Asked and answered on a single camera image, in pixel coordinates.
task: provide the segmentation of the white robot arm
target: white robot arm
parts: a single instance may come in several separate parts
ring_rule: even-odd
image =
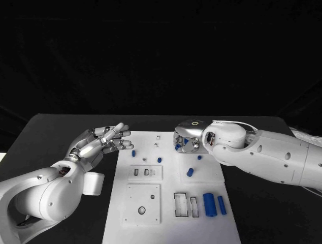
[[[25,244],[74,213],[82,193],[99,195],[104,174],[89,172],[104,154],[132,149],[128,126],[86,130],[69,146],[66,157],[49,168],[0,182],[0,244]],[[10,201],[26,215],[22,223],[7,214]]]
[[[252,131],[235,121],[187,120],[176,128],[180,153],[207,151],[216,160],[249,174],[281,183],[322,191],[322,147],[281,133]]]

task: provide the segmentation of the black curtain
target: black curtain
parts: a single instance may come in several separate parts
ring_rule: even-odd
[[[0,2],[0,151],[38,113],[281,116],[322,135],[322,1]]]

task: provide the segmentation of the black background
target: black background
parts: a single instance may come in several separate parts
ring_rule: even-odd
[[[135,131],[173,131],[189,118],[207,123],[213,119],[242,121],[263,130],[292,135],[285,121],[276,117],[40,114],[30,120],[0,163],[0,181],[63,159],[71,142],[86,128],[124,121]],[[94,169],[105,174],[101,196],[82,195],[72,216],[29,243],[101,244],[117,157],[118,153],[108,154]],[[242,244],[322,244],[322,198],[301,187],[269,182],[236,167],[222,168]]]
[[[322,135],[322,1],[0,1],[0,151],[38,113],[276,115]]]

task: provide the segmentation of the mounting hole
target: mounting hole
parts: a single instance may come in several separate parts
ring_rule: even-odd
[[[138,213],[140,213],[140,215],[144,215],[144,214],[145,214],[145,211],[147,211],[145,207],[140,207],[140,208],[138,208]]]
[[[288,152],[285,159],[288,160],[291,158],[291,153]]]

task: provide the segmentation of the table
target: table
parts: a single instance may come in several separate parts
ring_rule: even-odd
[[[0,162],[0,181],[49,167],[63,159],[79,133],[121,121],[134,131],[173,131],[189,118],[233,120],[259,129],[294,135],[278,117],[164,115],[36,115]],[[94,169],[105,174],[101,196],[82,196],[68,220],[29,243],[101,244],[118,154]],[[242,243],[322,243],[322,198],[298,186],[272,183],[236,167],[222,166]]]

